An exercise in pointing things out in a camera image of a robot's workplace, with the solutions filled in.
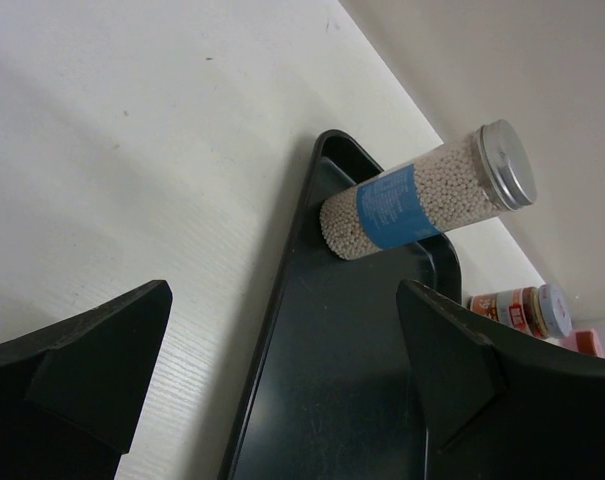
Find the white lid red label jar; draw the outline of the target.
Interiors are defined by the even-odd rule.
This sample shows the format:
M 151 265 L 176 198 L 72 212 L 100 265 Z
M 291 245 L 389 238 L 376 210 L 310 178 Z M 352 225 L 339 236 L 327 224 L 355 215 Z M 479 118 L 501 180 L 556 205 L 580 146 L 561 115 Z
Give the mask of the white lid red label jar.
M 564 339 L 573 331 L 568 303 L 554 284 L 475 295 L 468 308 L 538 339 Z

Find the blue label silver lid jar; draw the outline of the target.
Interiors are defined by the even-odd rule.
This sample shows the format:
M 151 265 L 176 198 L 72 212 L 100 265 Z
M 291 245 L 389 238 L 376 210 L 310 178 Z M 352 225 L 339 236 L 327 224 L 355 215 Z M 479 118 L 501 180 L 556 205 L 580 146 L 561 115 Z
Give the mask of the blue label silver lid jar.
M 323 238 L 356 260 L 533 205 L 537 190 L 523 144 L 506 120 L 325 200 Z

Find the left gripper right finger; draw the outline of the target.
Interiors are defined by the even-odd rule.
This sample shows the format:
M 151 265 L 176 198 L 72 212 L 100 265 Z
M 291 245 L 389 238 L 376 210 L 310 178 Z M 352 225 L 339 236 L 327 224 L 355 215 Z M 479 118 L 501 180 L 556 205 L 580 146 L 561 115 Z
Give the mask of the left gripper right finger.
M 605 359 L 479 316 L 416 282 L 396 303 L 431 479 L 605 479 Z

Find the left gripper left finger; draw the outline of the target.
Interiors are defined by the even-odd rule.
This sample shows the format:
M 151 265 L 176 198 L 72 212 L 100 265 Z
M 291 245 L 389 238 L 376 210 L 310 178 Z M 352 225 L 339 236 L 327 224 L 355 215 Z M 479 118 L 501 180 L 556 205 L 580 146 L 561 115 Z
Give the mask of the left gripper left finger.
M 130 451 L 173 295 L 150 281 L 0 344 L 0 479 L 112 479 Z

